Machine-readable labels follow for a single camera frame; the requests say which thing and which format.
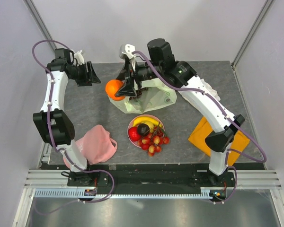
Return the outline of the orange fake fruit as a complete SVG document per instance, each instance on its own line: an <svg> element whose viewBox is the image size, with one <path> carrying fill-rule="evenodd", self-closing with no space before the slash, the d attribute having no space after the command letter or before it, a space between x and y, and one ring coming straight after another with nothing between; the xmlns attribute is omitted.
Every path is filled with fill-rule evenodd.
<svg viewBox="0 0 284 227"><path fill-rule="evenodd" d="M117 79L112 79L107 82L105 91L109 98L111 98L114 101L121 101L125 99L125 96L116 97L115 94L118 92L118 90L123 86L123 82Z"/></svg>

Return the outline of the dark grape bunch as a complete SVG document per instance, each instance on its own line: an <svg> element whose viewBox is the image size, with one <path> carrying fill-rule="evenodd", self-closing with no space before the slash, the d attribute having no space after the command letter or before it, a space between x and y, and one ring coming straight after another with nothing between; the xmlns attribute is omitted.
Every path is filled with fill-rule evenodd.
<svg viewBox="0 0 284 227"><path fill-rule="evenodd" d="M148 91L147 87L136 90L136 96L130 97L130 100L141 97L143 93L146 93L147 91Z"/></svg>

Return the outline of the translucent green plastic bag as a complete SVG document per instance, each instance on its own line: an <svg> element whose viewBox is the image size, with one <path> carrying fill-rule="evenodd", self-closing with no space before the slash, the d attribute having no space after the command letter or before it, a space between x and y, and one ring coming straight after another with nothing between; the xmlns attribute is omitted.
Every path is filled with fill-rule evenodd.
<svg viewBox="0 0 284 227"><path fill-rule="evenodd" d="M115 79L106 84L106 93L110 102L125 114L143 114L158 110L176 103L175 90L166 86L160 79L152 79L142 82L142 93L138 97L113 97L114 89L120 88L123 82Z"/></svg>

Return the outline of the yellow fake banana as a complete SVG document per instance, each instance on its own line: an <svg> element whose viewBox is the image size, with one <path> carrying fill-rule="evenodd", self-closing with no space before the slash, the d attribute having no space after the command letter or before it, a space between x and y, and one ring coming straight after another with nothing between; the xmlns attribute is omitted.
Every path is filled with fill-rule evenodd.
<svg viewBox="0 0 284 227"><path fill-rule="evenodd" d="M149 126L150 133L153 133L154 127L156 127L156 126L163 128L163 125L159 120L156 120L155 118L149 117L149 116L140 116L140 117L134 119L133 126L138 126L139 124L145 123L145 122L151 123L151 125Z"/></svg>

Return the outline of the dark purple fake plum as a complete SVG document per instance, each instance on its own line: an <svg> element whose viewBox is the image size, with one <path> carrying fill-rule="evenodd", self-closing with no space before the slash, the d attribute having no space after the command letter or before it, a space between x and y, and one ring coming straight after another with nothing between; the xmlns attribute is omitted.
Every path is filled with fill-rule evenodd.
<svg viewBox="0 0 284 227"><path fill-rule="evenodd" d="M137 131L140 136L145 137L150 133L150 127L147 124L140 123L137 126Z"/></svg>

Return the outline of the red fake apple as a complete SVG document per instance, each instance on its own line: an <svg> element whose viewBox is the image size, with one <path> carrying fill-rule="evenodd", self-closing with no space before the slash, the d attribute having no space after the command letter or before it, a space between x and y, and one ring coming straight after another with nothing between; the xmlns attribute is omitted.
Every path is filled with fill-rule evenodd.
<svg viewBox="0 0 284 227"><path fill-rule="evenodd" d="M128 130L128 137L133 142L136 142L141 139L141 136L138 134L137 131L137 126L133 126Z"/></svg>

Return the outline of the red strawberry bunch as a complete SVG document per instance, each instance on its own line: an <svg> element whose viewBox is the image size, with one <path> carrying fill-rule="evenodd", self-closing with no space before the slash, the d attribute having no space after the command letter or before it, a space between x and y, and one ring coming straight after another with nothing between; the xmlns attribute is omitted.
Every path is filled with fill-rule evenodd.
<svg viewBox="0 0 284 227"><path fill-rule="evenodd" d="M154 127L153 133L138 140L137 145L147 152L148 156L153 157L156 153L162 151L162 145L170 143L170 138L167 136L165 130L159 126Z"/></svg>

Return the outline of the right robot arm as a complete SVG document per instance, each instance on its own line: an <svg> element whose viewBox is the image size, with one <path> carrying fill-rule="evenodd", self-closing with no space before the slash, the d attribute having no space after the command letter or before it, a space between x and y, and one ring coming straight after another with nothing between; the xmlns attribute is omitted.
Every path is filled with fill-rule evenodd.
<svg viewBox="0 0 284 227"><path fill-rule="evenodd" d="M220 185L227 169L227 149L231 147L238 127L244 123L244 117L240 114L234 115L221 105L189 63L175 60L170 44L165 39L151 40L147 48L149 58L131 44L121 46L119 56L125 63L117 79L123 85L116 91L115 97L137 97L142 89L142 82L154 78L159 78L166 86L181 93L207 119L213 129L205 138L211 152L207 180L212 186Z"/></svg>

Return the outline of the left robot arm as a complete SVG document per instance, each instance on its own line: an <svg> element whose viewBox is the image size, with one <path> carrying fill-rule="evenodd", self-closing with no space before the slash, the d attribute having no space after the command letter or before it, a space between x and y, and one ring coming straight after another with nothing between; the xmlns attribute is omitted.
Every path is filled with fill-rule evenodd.
<svg viewBox="0 0 284 227"><path fill-rule="evenodd" d="M74 141L74 125L64 112L67 84L74 80L79 87L92 86L101 81L90 61L85 62L80 52L66 48L55 49L55 58L47 64L47 90L40 112L33 114L33 122L44 143L61 153L70 172L62 172L69 186L91 186L94 174L87 170L88 161Z"/></svg>

